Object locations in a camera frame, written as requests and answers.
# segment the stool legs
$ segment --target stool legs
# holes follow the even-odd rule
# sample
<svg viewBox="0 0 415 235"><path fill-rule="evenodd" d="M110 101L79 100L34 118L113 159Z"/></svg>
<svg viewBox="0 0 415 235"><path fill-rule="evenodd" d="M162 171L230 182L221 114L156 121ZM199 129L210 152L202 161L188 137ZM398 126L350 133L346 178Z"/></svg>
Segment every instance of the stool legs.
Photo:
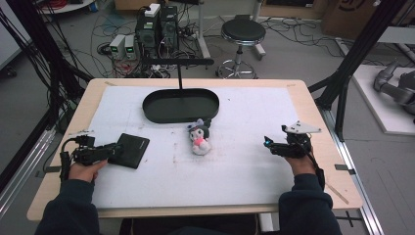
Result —
<svg viewBox="0 0 415 235"><path fill-rule="evenodd" d="M254 68L242 61L242 54L242 45L240 45L235 60L225 61L217 68L216 75L222 78L256 78Z"/></svg>

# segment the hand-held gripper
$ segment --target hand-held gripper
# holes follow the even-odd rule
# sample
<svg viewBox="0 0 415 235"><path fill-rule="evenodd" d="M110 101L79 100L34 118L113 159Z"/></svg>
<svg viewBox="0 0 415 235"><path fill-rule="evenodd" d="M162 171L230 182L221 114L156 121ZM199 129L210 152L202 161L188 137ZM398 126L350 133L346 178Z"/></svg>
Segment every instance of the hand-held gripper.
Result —
<svg viewBox="0 0 415 235"><path fill-rule="evenodd" d="M318 182L324 190L324 170L318 166L317 161L312 156L311 140L308 136L309 133L320 132L321 129L298 121L291 126L282 125L282 130L287 133L287 144L274 143L272 139L264 136L265 142L263 145L271 151L271 154L283 158L300 159L308 156L315 168Z"/></svg>
<svg viewBox="0 0 415 235"><path fill-rule="evenodd" d="M65 151L65 146L68 142L74 141L79 144L79 147L73 150L69 156L69 152ZM68 139L62 145L61 156L61 181L65 181L69 177L70 163L73 160L78 164L92 165L97 161L106 160L109 158L117 158L123 152L121 144L112 143L103 146L94 147L95 138L87 135L80 135L75 138Z"/></svg>

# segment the person's arm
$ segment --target person's arm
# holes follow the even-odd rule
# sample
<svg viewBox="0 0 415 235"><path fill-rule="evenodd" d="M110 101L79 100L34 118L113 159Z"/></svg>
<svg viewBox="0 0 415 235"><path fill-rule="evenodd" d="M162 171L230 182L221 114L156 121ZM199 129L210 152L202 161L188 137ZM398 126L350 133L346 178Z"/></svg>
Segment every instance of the person's arm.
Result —
<svg viewBox="0 0 415 235"><path fill-rule="evenodd" d="M69 180L61 184L59 195L48 203L35 234L99 234L97 209L92 201L98 170L107 161L91 166L73 164Z"/></svg>
<svg viewBox="0 0 415 235"><path fill-rule="evenodd" d="M286 160L295 185L279 199L281 234L342 234L332 212L332 198L321 189L311 159Z"/></svg>

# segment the wooden table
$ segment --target wooden table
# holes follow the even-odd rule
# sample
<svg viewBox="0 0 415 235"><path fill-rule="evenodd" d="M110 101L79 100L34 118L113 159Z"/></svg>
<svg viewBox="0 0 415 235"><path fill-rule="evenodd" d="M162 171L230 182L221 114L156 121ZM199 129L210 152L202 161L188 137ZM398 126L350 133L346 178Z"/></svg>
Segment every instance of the wooden table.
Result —
<svg viewBox="0 0 415 235"><path fill-rule="evenodd" d="M163 86L177 88L176 79L94 79L92 80L69 124L64 140L69 134L88 129L94 117L102 95L107 86ZM326 173L326 192L334 202L334 209L358 209L362 206L359 193L346 170L336 170L335 165L343 165L342 160L332 137L320 116L317 107L307 87L301 80L236 80L236 79L184 79L184 87L279 87L287 88L295 106L299 119L302 122L322 128L322 133L313 135L312 145L314 155L320 167ZM68 143L67 150L71 152L75 144ZM59 154L52 160L51 166L61 165ZM40 220L46 204L59 193L59 174L47 173L27 212L30 220ZM160 216L160 215L188 215L188 214L221 214L221 213L248 213L248 212L277 212L278 205L241 205L241 206L212 206L186 208L145 208L145 209L98 209L100 217L132 217L132 216Z"/></svg>

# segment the person's hand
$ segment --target person's hand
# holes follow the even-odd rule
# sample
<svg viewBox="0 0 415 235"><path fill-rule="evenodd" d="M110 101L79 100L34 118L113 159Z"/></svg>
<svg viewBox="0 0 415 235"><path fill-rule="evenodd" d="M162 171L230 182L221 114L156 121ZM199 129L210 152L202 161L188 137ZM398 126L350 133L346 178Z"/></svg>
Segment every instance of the person's hand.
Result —
<svg viewBox="0 0 415 235"><path fill-rule="evenodd" d="M284 158L291 166L293 175L296 176L302 173L315 174L315 168L311 159L308 156L304 156L300 159Z"/></svg>
<svg viewBox="0 0 415 235"><path fill-rule="evenodd" d="M85 166L83 164L73 164L70 167L69 179L80 179L90 183L93 179L98 177L98 170L104 167L107 162L107 160L103 160L89 166Z"/></svg>

